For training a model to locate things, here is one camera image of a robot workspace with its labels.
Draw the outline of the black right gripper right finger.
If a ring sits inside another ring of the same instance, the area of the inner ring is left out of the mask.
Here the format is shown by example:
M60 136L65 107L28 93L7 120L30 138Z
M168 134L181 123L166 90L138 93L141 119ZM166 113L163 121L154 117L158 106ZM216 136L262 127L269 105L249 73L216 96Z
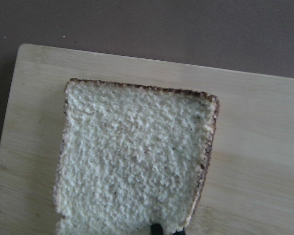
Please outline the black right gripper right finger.
M186 233L185 233L185 228L178 229L178 230L175 232L175 235L186 235Z

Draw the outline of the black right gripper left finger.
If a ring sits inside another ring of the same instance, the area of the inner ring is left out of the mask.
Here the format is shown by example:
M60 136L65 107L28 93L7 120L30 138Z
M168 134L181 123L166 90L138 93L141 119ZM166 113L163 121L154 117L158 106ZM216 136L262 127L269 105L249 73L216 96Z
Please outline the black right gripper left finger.
M163 228L160 224L152 224L150 226L150 235L163 235Z

